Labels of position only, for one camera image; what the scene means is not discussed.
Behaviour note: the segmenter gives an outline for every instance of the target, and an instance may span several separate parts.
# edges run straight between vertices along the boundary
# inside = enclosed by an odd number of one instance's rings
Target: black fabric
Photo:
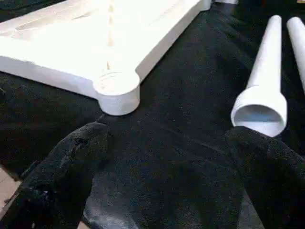
[[[114,135],[116,157],[97,172],[84,211],[91,228],[236,228],[243,189],[214,161],[224,152],[142,124]]]
[[[97,102],[41,83],[0,73],[0,164],[21,175],[67,134],[96,120]]]
[[[226,134],[234,164],[265,228],[305,224],[305,160],[282,141],[245,127]]]
[[[109,129],[99,123],[61,140],[21,183],[1,213],[0,228],[76,229],[95,171],[109,157],[109,140]]]

